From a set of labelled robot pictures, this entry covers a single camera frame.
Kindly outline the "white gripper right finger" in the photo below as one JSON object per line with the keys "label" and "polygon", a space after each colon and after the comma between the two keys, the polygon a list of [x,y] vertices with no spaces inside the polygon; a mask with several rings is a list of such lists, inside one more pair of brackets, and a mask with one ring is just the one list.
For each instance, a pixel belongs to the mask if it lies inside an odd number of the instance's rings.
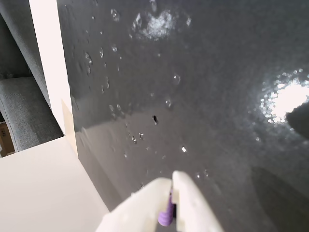
{"label": "white gripper right finger", "polygon": [[172,174],[171,202],[176,205],[178,232],[222,232],[223,228],[205,197],[185,172]]}

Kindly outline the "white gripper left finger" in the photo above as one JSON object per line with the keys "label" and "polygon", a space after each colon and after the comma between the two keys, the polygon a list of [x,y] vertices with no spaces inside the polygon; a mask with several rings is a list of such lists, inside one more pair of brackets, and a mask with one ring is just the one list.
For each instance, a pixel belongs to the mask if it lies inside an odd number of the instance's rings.
{"label": "white gripper left finger", "polygon": [[98,232],[155,232],[172,222],[172,180],[157,178],[104,215]]}

